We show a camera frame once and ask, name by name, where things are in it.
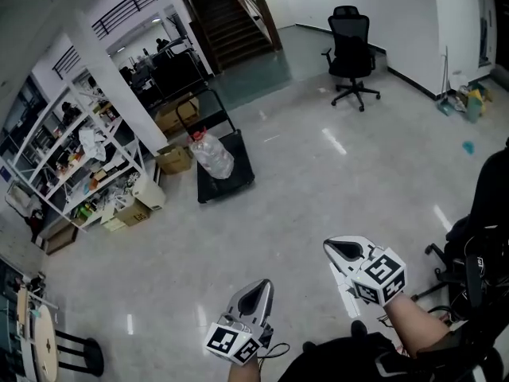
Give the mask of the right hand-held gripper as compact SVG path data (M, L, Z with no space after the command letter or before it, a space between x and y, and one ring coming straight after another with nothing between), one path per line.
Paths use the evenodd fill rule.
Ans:
M363 236L336 236L323 243L352 293L366 303L385 306L406 286L406 264L391 248L373 246Z

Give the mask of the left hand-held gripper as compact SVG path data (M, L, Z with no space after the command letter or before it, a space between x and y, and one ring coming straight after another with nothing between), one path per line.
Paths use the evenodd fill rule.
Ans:
M266 322L272 310L274 284L260 279L236 292L213 322L204 340L210 353L233 364L244 366L260 349L270 345L274 329ZM241 318L256 318L249 322Z

